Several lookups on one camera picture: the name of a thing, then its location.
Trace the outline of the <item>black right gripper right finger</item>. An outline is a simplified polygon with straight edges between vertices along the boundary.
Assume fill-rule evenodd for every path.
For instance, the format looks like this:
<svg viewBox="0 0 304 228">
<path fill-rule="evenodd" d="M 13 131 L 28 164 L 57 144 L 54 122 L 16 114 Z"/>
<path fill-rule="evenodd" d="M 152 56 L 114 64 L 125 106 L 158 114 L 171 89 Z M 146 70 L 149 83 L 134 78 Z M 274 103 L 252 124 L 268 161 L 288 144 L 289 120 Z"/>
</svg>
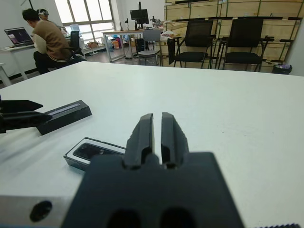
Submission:
<svg viewBox="0 0 304 228">
<path fill-rule="evenodd" d="M 174 115 L 163 112 L 161 118 L 161 158 L 167 166 L 181 166 L 189 153 L 187 138 Z"/>
</svg>

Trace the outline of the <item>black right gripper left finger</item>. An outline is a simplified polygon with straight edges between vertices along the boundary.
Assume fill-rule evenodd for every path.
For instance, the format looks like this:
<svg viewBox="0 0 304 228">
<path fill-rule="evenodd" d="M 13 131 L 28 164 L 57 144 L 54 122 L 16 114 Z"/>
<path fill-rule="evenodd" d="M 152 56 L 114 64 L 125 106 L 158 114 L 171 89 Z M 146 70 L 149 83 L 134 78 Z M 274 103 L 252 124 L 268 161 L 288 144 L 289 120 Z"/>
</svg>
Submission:
<svg viewBox="0 0 304 228">
<path fill-rule="evenodd" d="M 142 116 L 127 141 L 124 154 L 124 165 L 127 168 L 138 168 L 146 157 L 154 153 L 153 114 Z"/>
</svg>

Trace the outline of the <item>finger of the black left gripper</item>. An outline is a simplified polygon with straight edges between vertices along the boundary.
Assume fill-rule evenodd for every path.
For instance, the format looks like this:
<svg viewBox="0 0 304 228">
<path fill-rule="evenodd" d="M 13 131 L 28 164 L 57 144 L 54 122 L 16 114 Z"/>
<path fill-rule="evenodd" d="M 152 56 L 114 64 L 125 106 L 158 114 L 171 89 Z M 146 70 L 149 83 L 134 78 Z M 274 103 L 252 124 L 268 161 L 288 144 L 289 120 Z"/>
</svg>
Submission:
<svg viewBox="0 0 304 228">
<path fill-rule="evenodd" d="M 0 114 L 0 132 L 37 127 L 52 119 L 51 115 L 39 112 L 20 112 Z"/>
<path fill-rule="evenodd" d="M 2 114 L 31 112 L 42 107 L 43 105 L 29 100 L 1 100 Z"/>
</svg>

